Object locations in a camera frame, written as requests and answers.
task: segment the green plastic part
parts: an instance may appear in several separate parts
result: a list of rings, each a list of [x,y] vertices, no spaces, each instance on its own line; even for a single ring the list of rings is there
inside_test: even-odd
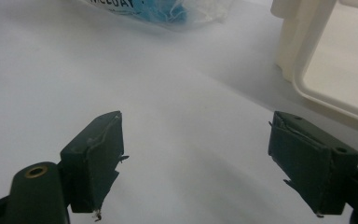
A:
[[[357,171],[358,151],[303,118],[275,112],[268,154],[315,214],[342,214],[342,186]]]
[[[16,173],[4,216],[5,224],[69,223],[57,165],[39,162]]]
[[[93,120],[61,152],[66,201],[74,213],[101,209],[103,200],[118,176],[123,157],[123,133],[119,111]]]

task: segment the plastic bag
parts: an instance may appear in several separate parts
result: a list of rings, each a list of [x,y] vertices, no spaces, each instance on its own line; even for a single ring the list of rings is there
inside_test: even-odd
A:
[[[172,25],[222,20],[232,0],[86,0],[113,13]]]

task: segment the white plastic box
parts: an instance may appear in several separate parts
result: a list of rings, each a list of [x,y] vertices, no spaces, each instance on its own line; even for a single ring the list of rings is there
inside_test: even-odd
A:
[[[358,0],[274,0],[277,65],[306,98],[358,119]]]

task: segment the white table surface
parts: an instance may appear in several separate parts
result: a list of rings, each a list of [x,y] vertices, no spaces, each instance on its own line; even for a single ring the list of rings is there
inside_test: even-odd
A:
[[[173,32],[77,0],[0,0],[0,198],[95,117],[123,113],[126,154],[100,223],[348,223],[317,218],[268,156],[274,110],[358,149],[358,121],[301,98],[274,64],[271,1]],[[91,214],[72,214],[75,224]]]

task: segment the white plastic tray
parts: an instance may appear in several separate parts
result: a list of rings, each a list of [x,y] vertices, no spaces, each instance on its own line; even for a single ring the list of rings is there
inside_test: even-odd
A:
[[[278,64],[283,61],[285,77],[301,95],[358,119],[358,1],[313,2],[315,11],[306,18],[308,23],[303,22],[301,14],[306,11],[301,6],[296,17],[286,21],[286,27],[291,22],[290,37],[303,39],[295,40],[294,48],[295,41],[282,35],[286,46],[281,48],[293,48],[293,61],[285,63],[290,57],[281,49]]]

